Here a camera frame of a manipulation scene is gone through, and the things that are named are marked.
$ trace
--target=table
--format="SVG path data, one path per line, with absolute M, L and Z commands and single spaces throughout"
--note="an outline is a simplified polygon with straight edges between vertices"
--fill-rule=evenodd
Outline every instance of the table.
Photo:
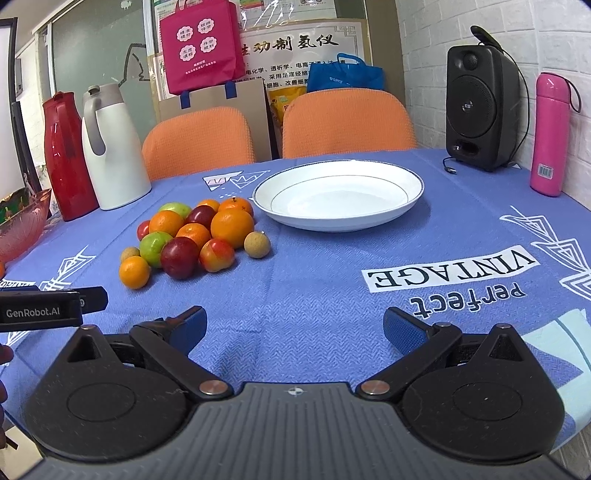
M 273 253 L 235 268 L 178 282 L 160 273 L 149 287 L 125 289 L 119 254 L 138 243 L 138 224 L 166 202 L 251 197 L 269 175 L 339 156 L 275 160 L 155 182 L 141 200 L 57 222 L 1 286 L 42 290 L 102 285 L 105 312 L 86 323 L 104 333 L 174 316 L 196 304 L 208 315 L 192 360 L 229 381 L 360 380 L 400 354 L 384 338 L 382 317 L 395 305 L 427 323 L 450 321 L 464 332 L 512 323 L 558 388 L 566 419 L 556 446 L 591 420 L 591 212 L 566 195 L 544 197 L 529 172 L 484 173 L 457 165 L 444 172 L 443 150 L 359 153 L 350 158 L 395 163 L 419 174 L 425 192 L 402 217 L 351 233 L 317 233 L 275 223 L 255 208 Z M 73 329 L 12 335 L 15 359 L 1 372 L 8 414 L 22 422 L 37 380 Z

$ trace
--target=fruit pile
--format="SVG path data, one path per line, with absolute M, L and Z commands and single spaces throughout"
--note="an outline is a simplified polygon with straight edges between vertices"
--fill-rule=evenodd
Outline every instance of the fruit pile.
M 183 203 L 167 203 L 139 224 L 139 248 L 123 250 L 119 279 L 126 287 L 138 289 L 146 285 L 153 268 L 176 280 L 200 269 L 219 272 L 232 266 L 239 248 L 252 258 L 263 258 L 271 251 L 271 243 L 254 227 L 252 205 L 243 198 L 222 203 L 207 199 L 192 210 Z

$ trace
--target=chair backrest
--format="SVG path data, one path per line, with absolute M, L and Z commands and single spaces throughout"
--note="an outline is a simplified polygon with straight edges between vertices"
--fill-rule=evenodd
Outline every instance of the chair backrest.
M 142 153 L 150 180 L 255 161 L 246 119 L 239 110 L 225 106 L 156 125 Z
M 340 88 L 306 93 L 283 121 L 283 157 L 416 148 L 413 123 L 388 92 Z

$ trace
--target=barcode sticker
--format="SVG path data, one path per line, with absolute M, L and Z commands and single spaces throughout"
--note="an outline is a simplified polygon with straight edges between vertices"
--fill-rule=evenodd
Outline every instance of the barcode sticker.
M 554 176 L 554 169 L 541 163 L 538 165 L 538 175 L 540 177 L 544 177 L 545 179 L 552 180 L 552 177 Z

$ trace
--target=green apple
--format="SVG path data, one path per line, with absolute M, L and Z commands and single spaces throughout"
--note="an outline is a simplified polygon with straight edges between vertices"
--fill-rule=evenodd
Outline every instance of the green apple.
M 158 211 L 162 212 L 162 210 L 171 210 L 175 213 L 178 213 L 181 217 L 183 217 L 183 220 L 185 220 L 185 218 L 187 218 L 193 209 L 184 203 L 170 202 L 162 205 Z
M 150 267 L 162 268 L 160 263 L 160 253 L 168 242 L 173 239 L 166 232 L 149 233 L 142 238 L 139 243 L 139 256 L 142 257 Z

